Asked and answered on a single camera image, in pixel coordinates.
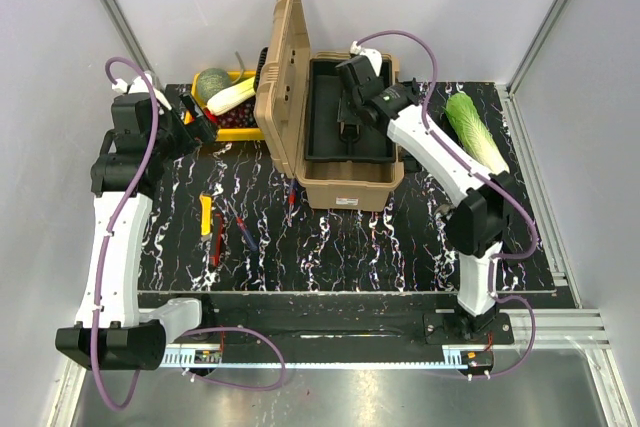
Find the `black tool box tray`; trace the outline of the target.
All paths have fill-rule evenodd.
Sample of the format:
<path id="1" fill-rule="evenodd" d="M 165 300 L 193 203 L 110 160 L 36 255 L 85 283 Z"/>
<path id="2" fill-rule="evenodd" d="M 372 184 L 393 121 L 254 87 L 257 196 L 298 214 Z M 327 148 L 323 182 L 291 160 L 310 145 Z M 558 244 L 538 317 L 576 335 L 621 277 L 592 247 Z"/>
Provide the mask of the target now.
<path id="1" fill-rule="evenodd" d="M 364 125 L 352 110 L 336 66 L 339 58 L 310 61 L 304 157 L 312 162 L 386 164 L 396 160 L 391 140 Z"/>

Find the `tan plastic tool box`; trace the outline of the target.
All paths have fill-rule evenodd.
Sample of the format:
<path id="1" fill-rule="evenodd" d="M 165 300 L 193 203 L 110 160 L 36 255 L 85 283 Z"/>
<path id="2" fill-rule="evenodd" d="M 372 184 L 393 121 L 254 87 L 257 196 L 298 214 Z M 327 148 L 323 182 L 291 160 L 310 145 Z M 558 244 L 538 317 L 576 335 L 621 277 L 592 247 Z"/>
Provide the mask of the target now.
<path id="1" fill-rule="evenodd" d="M 397 147 L 348 113 L 339 77 L 347 52 L 313 52 L 302 0 L 276 0 L 259 58 L 254 117 L 276 169 L 314 209 L 380 212 L 404 178 Z"/>

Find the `steel claw hammer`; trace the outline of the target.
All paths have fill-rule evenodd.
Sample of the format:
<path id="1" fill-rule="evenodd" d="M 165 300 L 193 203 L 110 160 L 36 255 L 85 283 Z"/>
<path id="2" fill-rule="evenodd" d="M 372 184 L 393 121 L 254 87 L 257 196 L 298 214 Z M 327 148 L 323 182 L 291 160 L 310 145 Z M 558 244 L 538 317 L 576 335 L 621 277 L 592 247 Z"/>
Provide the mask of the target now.
<path id="1" fill-rule="evenodd" d="M 455 207 L 452 204 L 442 204 L 435 209 L 434 216 L 447 220 L 451 217 L 454 209 Z"/>

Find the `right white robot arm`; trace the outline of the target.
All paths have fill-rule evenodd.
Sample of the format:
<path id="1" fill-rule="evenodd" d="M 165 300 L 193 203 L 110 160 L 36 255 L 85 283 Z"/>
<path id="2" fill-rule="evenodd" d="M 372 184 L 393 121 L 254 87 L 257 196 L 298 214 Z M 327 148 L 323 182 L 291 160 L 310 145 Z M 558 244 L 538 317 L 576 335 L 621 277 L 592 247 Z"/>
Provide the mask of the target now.
<path id="1" fill-rule="evenodd" d="M 354 45 L 350 58 L 336 67 L 349 100 L 347 112 L 380 132 L 409 153 L 444 189 L 453 208 L 445 223 L 447 240 L 458 252 L 460 287 L 455 311 L 444 329 L 469 343 L 491 329 L 498 309 L 495 290 L 496 256 L 502 252 L 504 231 L 513 208 L 486 185 L 511 185 L 503 171 L 495 176 L 473 159 L 431 119 L 422 118 L 419 87 L 395 83 L 386 87 L 380 77 L 382 55 Z"/>

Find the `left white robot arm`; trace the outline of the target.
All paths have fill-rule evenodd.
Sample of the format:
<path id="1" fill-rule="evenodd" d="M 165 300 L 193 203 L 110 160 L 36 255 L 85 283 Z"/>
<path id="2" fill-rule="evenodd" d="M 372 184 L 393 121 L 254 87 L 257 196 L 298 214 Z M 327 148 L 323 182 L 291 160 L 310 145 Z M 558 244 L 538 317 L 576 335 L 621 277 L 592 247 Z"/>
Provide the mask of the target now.
<path id="1" fill-rule="evenodd" d="M 162 176 L 217 137 L 189 88 L 168 86 L 157 98 L 161 112 L 153 133 L 143 81 L 115 97 L 113 126 L 90 170 L 95 230 L 89 275 L 73 325 L 55 337 L 56 349 L 86 369 L 155 370 L 167 344 L 183 333 L 205 342 L 217 328 L 216 317 L 194 298 L 170 300 L 149 314 L 139 310 L 142 243 Z"/>

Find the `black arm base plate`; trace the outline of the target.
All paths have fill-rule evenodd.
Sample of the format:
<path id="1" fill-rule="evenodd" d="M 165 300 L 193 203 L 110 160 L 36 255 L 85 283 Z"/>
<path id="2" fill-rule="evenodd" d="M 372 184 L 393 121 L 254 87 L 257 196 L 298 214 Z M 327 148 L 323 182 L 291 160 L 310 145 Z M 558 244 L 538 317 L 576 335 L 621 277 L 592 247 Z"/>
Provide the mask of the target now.
<path id="1" fill-rule="evenodd" d="M 289 364 L 409 364 L 437 362 L 444 347 L 513 346 L 504 313 L 489 330 L 465 340 L 444 329 L 451 294 L 239 293 L 194 294 L 204 326 L 238 326 L 268 337 Z"/>

